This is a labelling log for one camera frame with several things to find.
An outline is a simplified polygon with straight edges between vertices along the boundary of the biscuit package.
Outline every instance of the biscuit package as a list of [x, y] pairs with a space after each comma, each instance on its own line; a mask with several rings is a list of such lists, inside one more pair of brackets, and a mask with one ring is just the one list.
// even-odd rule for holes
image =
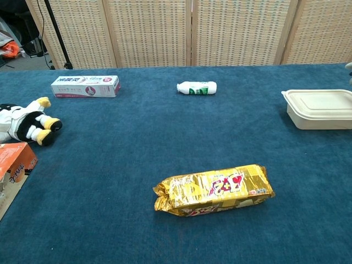
[[156, 211], [198, 216], [256, 205], [275, 193], [256, 164], [169, 177], [154, 187]]

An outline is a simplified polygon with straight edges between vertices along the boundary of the white plastic bottle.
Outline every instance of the white plastic bottle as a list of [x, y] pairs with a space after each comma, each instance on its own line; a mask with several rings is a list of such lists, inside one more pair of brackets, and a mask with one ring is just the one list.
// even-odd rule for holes
[[185, 95], [213, 95], [216, 93], [216, 82], [184, 81], [177, 85], [177, 91]]

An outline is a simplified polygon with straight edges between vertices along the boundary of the toothpaste box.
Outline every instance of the toothpaste box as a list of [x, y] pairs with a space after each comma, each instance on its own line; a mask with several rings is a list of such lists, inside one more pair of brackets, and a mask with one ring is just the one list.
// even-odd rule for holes
[[56, 97], [116, 97], [120, 80], [109, 76], [60, 76], [51, 89]]

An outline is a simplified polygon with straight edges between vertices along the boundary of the green label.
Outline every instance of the green label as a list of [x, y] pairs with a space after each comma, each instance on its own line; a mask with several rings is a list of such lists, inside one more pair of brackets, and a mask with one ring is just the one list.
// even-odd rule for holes
[[196, 89], [195, 91], [192, 88], [190, 88], [189, 94], [190, 95], [207, 95], [208, 94], [208, 87], [207, 86], [200, 87], [200, 89]]

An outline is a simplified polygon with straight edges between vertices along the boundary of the cardboard box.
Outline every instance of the cardboard box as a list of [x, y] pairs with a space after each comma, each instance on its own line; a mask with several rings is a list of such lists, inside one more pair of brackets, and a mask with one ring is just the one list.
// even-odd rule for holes
[[36, 163], [28, 143], [0, 144], [0, 220]]
[[120, 80], [117, 75], [60, 76], [51, 89], [56, 97], [116, 97]]

